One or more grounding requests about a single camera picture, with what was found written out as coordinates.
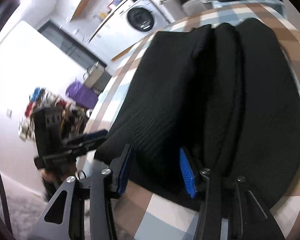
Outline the person's left hand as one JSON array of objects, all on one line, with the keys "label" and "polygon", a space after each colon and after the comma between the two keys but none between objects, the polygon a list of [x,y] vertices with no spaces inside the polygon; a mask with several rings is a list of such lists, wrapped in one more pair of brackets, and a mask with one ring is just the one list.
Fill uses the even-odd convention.
[{"label": "person's left hand", "polygon": [[56,174],[53,171],[41,170],[42,183],[44,186],[44,199],[49,202],[53,195],[56,193],[59,186],[69,176],[75,176],[77,171],[76,163],[71,163],[69,168],[62,174]]}]

